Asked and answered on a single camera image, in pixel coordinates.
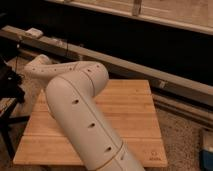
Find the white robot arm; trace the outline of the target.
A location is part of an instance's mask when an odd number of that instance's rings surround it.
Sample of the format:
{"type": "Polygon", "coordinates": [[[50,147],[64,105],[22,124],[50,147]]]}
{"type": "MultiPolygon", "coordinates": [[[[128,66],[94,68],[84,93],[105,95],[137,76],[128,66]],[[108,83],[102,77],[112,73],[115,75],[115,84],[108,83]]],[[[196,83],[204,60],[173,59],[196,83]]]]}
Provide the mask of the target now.
{"type": "Polygon", "coordinates": [[[52,117],[89,171],[145,171],[94,102],[108,83],[106,67],[94,61],[54,64],[39,55],[25,65],[39,80],[52,117]]]}

